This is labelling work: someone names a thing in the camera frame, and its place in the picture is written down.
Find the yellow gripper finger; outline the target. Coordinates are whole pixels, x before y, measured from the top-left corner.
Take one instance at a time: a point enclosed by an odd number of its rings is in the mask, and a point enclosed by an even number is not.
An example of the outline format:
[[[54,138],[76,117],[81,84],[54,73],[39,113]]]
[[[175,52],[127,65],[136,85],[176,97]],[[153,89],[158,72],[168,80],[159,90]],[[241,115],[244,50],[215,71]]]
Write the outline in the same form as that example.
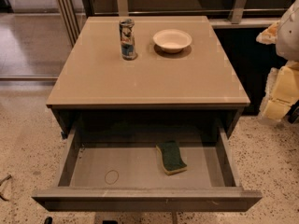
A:
[[[279,21],[272,23],[268,28],[257,35],[256,41],[265,45],[276,44],[278,39],[278,25]]]
[[[272,68],[264,91],[260,118],[281,121],[299,100],[299,62],[287,61],[280,69]]]

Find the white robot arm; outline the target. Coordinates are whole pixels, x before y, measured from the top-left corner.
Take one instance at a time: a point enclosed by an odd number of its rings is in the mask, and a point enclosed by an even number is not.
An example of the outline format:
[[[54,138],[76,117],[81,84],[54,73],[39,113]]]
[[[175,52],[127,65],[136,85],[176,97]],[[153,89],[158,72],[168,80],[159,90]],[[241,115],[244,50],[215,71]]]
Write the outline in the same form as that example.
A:
[[[299,101],[299,0],[256,37],[265,45],[274,44],[276,54],[287,62],[272,68],[265,85],[265,97],[259,108],[262,122],[280,122]]]

